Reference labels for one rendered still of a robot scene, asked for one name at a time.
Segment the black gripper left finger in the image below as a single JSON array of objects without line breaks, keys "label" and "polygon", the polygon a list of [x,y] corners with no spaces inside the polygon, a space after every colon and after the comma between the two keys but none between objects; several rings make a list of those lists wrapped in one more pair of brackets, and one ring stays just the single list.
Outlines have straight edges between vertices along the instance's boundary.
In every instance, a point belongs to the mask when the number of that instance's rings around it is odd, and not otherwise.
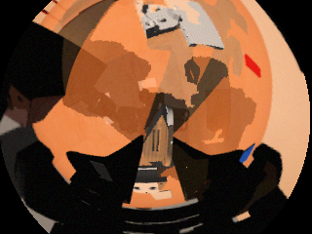
[{"label": "black gripper left finger", "polygon": [[85,173],[93,178],[109,182],[117,195],[124,199],[124,204],[130,204],[132,200],[134,183],[137,178],[137,168],[141,153],[143,153],[143,134],[129,141],[125,147],[117,149],[117,152],[108,156],[83,155],[77,151],[67,151],[67,161],[73,165],[75,172]]}]

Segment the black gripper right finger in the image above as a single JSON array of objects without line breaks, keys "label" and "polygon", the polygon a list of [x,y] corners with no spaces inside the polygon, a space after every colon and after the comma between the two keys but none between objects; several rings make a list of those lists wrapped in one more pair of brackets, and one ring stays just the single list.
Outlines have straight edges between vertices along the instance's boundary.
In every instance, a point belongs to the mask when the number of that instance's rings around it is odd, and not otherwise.
[{"label": "black gripper right finger", "polygon": [[215,175],[215,172],[230,163],[241,159],[242,149],[207,155],[199,149],[192,148],[182,140],[173,136],[172,159],[175,161],[175,171],[182,188],[184,199],[196,199],[196,192],[202,190]]}]

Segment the blue flat rectangular plate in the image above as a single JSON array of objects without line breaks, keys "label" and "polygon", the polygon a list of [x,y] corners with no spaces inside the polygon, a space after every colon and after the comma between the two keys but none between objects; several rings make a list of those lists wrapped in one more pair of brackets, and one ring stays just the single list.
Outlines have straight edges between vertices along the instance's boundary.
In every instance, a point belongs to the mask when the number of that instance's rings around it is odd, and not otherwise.
[{"label": "blue flat rectangular plate", "polygon": [[239,159],[239,161],[241,161],[241,163],[245,163],[245,161],[247,159],[249,159],[249,156],[251,155],[251,149],[254,151],[254,145],[256,145],[256,144],[253,144],[253,147],[247,148],[246,151],[243,151],[243,155],[242,155],[241,159]]}]

